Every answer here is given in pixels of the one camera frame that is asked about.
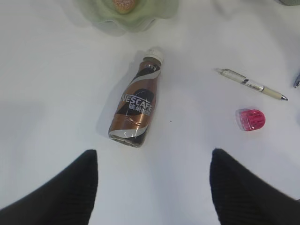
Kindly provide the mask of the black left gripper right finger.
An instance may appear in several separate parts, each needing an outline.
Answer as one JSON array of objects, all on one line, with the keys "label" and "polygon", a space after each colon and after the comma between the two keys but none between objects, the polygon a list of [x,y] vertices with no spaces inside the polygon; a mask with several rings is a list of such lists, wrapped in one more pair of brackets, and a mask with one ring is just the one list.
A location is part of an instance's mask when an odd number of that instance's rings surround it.
[{"label": "black left gripper right finger", "polygon": [[223,149],[210,163],[212,201],[222,225],[298,225],[300,203],[257,177]]}]

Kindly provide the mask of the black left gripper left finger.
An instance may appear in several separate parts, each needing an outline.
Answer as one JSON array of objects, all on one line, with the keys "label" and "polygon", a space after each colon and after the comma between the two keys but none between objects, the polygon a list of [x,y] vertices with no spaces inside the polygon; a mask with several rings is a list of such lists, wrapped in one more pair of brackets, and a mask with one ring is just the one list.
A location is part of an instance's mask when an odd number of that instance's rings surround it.
[{"label": "black left gripper left finger", "polygon": [[98,157],[87,150],[47,183],[1,209],[2,225],[87,225],[98,188]]}]

